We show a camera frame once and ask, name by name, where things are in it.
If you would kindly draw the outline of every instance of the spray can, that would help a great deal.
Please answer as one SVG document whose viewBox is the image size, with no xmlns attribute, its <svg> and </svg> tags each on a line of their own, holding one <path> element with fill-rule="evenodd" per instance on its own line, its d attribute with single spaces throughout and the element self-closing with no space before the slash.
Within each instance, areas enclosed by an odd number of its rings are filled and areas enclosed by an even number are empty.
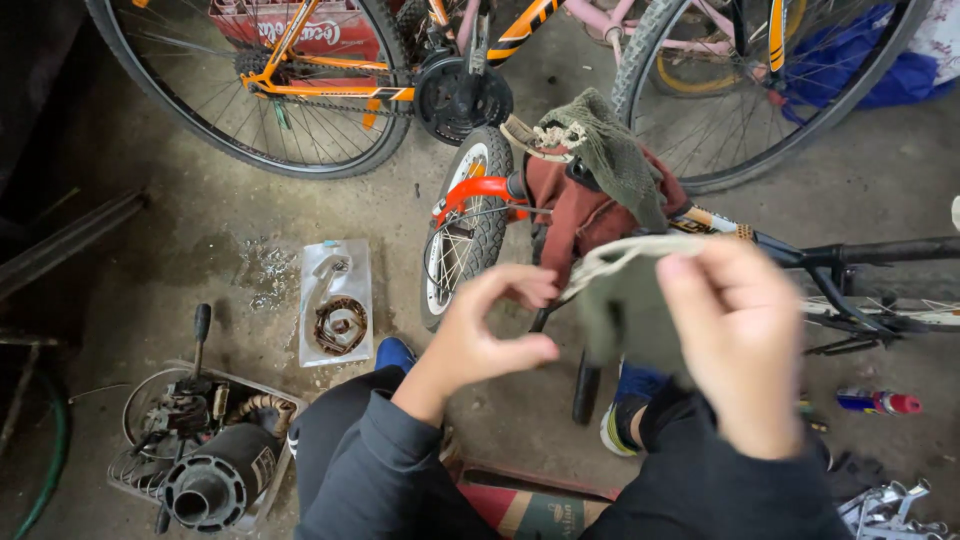
<svg viewBox="0 0 960 540">
<path fill-rule="evenodd" d="M 846 410 L 872 414 L 899 415 L 924 410 L 916 396 L 862 388 L 840 388 L 837 390 L 837 403 Z"/>
</svg>

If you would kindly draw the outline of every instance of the green hose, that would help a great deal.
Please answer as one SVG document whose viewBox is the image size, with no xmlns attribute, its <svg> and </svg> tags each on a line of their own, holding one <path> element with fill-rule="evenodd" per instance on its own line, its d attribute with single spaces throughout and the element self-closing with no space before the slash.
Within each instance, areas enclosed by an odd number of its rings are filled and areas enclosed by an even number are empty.
<svg viewBox="0 0 960 540">
<path fill-rule="evenodd" d="M 60 472 L 63 470 L 63 462 L 66 460 L 66 444 L 70 436 L 66 426 L 66 400 L 47 374 L 37 370 L 36 377 L 47 391 L 47 394 L 50 396 L 50 402 L 54 406 L 54 417 L 57 420 L 57 442 L 54 445 L 53 461 L 50 462 L 50 467 L 47 469 L 47 481 L 43 484 L 43 489 L 40 491 L 39 496 L 36 497 L 34 507 L 30 510 L 30 515 L 27 516 L 26 521 L 24 521 L 20 529 L 17 530 L 13 536 L 13 540 L 23 538 L 23 535 L 30 530 L 30 527 L 34 525 L 37 518 L 43 513 L 43 507 L 50 501 L 50 496 L 53 494 L 54 489 L 57 488 L 57 482 L 60 481 Z"/>
</svg>

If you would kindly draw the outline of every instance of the person's left hand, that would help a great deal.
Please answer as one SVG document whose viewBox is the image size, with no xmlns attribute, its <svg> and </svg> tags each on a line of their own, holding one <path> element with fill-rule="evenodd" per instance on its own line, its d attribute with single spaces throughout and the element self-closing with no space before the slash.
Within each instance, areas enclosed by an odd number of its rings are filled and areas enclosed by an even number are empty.
<svg viewBox="0 0 960 540">
<path fill-rule="evenodd" d="M 537 266 L 499 264 L 457 287 L 436 337 L 396 391 L 394 403 L 438 426 L 443 404 L 462 386 L 560 357 L 557 344 L 545 334 L 501 340 L 484 320 L 501 297 L 528 308 L 546 307 L 558 294 L 555 278 L 556 272 Z"/>
</svg>

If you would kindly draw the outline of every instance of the coca-cola logo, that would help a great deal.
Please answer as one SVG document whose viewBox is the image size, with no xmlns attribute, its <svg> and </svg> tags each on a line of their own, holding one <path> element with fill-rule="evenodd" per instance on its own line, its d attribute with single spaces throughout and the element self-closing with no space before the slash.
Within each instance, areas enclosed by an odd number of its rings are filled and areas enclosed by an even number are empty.
<svg viewBox="0 0 960 540">
<path fill-rule="evenodd" d="M 260 22 L 256 25 L 257 32 L 265 37 L 271 43 L 276 43 L 283 37 L 287 27 L 282 22 Z M 309 22 L 303 26 L 303 31 L 297 37 L 299 41 L 326 41 L 327 45 L 333 45 L 340 41 L 340 25 L 332 20 L 321 22 Z"/>
</svg>

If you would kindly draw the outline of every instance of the brown cloth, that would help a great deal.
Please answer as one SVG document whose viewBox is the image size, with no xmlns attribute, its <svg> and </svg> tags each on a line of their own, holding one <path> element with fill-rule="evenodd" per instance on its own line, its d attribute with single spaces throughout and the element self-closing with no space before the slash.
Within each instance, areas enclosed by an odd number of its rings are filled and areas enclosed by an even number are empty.
<svg viewBox="0 0 960 540">
<path fill-rule="evenodd" d="M 689 200 L 677 177 L 649 150 L 640 145 L 662 180 L 657 189 L 666 199 L 660 206 L 663 214 L 672 217 L 687 210 Z M 541 148 L 545 154 L 566 153 L 564 147 Z M 547 225 L 546 240 L 540 255 L 540 266 L 557 271 L 556 285 L 566 287 L 574 254 L 585 255 L 597 246 L 613 242 L 640 227 L 625 207 L 602 192 L 590 191 L 569 179 L 565 163 L 541 160 L 530 156 L 525 163 L 527 189 L 537 208 L 552 209 L 550 214 L 536 214 L 534 223 Z"/>
</svg>

